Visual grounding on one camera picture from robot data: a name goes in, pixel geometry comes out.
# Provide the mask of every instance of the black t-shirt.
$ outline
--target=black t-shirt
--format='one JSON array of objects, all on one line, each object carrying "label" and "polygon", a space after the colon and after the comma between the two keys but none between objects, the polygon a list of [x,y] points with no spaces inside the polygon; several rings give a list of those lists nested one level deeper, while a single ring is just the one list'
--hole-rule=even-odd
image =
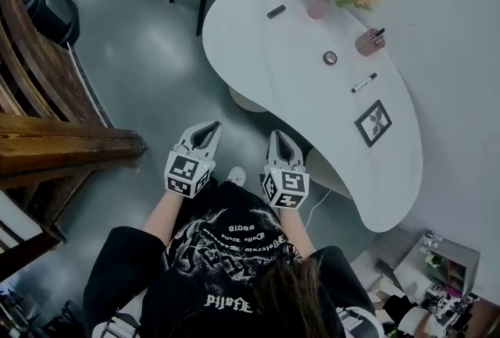
[{"label": "black t-shirt", "polygon": [[[148,288],[142,305],[141,338],[205,334],[265,336],[253,299],[252,280],[272,260],[300,262],[273,210],[232,183],[185,201],[177,231],[165,250],[162,241],[130,227],[111,231],[84,292],[85,325],[109,320]],[[312,255],[320,264],[326,298],[323,313],[338,323],[335,307],[373,305],[337,247]]]}]

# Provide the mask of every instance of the table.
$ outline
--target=table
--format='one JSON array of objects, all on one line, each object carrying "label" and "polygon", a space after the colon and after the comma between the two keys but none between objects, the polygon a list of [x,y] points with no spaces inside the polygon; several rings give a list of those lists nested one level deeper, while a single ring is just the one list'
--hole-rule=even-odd
[{"label": "table", "polygon": [[[313,20],[306,12],[311,1],[216,0],[205,19],[205,53],[230,87],[309,140],[340,176],[366,227],[382,232],[406,216],[422,180],[413,104],[385,50],[370,57],[356,51],[366,28],[335,6]],[[281,4],[286,10],[270,20],[267,13]],[[326,51],[337,54],[334,66],[324,63]],[[372,73],[378,77],[353,94]],[[354,122],[378,99],[393,124],[368,148]]]}]

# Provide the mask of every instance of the flower vase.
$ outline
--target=flower vase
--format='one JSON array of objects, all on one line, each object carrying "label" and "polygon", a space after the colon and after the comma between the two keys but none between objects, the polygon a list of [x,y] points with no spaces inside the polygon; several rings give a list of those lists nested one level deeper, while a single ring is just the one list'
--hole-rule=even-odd
[{"label": "flower vase", "polygon": [[332,0],[313,0],[307,5],[307,14],[313,19],[320,19],[331,9]]}]

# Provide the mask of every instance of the framed picture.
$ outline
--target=framed picture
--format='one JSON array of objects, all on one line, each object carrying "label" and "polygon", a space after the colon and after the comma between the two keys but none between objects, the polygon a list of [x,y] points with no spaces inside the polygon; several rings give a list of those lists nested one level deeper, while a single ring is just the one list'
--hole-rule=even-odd
[{"label": "framed picture", "polygon": [[372,147],[391,126],[392,121],[380,99],[371,105],[354,124],[368,147]]}]

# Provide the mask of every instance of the hair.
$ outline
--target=hair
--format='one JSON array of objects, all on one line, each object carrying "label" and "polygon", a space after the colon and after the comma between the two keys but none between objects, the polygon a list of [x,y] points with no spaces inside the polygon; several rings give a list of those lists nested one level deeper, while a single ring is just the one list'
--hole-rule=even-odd
[{"label": "hair", "polygon": [[276,338],[332,338],[338,328],[327,328],[320,307],[319,266],[316,260],[290,263],[278,258],[254,283],[262,317]]}]

